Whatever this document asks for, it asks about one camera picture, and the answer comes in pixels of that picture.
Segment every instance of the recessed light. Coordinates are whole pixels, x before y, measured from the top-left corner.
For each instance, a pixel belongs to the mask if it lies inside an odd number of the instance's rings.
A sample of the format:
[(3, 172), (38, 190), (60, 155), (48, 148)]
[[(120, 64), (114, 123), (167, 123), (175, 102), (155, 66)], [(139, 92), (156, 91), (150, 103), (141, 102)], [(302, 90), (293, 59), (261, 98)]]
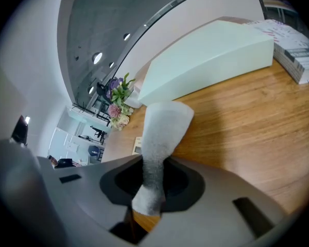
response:
[(92, 60), (94, 64), (97, 64), (102, 57), (102, 52), (97, 52), (93, 55)]
[(130, 37), (130, 34), (124, 34), (124, 40), (126, 41), (126, 40), (128, 40), (128, 38)]
[(89, 89), (89, 94), (91, 94), (94, 90), (94, 86)]

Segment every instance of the purple flower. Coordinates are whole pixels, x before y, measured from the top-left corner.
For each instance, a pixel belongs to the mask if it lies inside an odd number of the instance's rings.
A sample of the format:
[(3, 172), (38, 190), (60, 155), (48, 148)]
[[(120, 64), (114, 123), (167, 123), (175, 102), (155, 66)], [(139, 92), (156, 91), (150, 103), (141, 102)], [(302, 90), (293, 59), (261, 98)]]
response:
[(108, 90), (107, 97), (111, 100), (112, 99), (112, 91)]
[(124, 82), (124, 79), (123, 78), (119, 78), (119, 79), (116, 79), (114, 78), (111, 82), (110, 82), (110, 89), (115, 89), (115, 88), (118, 88), (118, 86), (120, 85), (120, 83), (123, 83)]
[(110, 104), (109, 106), (109, 115), (112, 117), (112, 118), (117, 118), (119, 117), (120, 113), (121, 113), (121, 110), (120, 108), (115, 105), (115, 104)]

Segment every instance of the wooden surface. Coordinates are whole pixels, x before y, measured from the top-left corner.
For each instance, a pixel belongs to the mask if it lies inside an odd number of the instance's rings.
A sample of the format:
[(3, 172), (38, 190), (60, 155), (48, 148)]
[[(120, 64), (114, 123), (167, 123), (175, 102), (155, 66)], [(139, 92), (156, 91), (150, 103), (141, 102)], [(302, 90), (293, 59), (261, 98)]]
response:
[[(174, 156), (232, 171), (288, 213), (306, 203), (309, 84), (297, 85), (274, 60), (271, 67), (178, 101), (189, 105), (195, 116)], [(144, 106), (135, 110), (121, 132), (110, 133), (102, 162), (131, 155), (135, 138), (142, 136), (145, 110)], [(148, 218), (139, 215), (135, 219), (149, 225)]]

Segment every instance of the person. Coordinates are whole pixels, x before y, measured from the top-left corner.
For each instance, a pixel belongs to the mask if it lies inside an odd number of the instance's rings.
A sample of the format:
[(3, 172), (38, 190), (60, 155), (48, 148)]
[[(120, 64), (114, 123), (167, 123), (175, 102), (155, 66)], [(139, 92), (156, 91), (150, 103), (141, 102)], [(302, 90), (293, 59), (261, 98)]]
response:
[(77, 162), (74, 162), (72, 158), (61, 158), (59, 160), (56, 160), (53, 156), (49, 155), (47, 157), (50, 161), (53, 167), (56, 168), (65, 168), (65, 167), (80, 167), (81, 165)]

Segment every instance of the curved white wall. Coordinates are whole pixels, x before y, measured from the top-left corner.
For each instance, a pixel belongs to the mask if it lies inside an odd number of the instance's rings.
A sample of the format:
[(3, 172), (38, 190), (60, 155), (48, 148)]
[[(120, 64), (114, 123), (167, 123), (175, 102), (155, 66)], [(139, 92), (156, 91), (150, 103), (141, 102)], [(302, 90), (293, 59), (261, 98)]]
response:
[(221, 16), (264, 19), (259, 0), (186, 0), (149, 28), (134, 45), (115, 76), (123, 77), (129, 72), (132, 79), (147, 62), (175, 40)]
[(0, 39), (0, 139), (30, 116), (28, 147), (46, 156), (65, 105), (71, 104), (57, 52), (61, 0), (26, 0)]

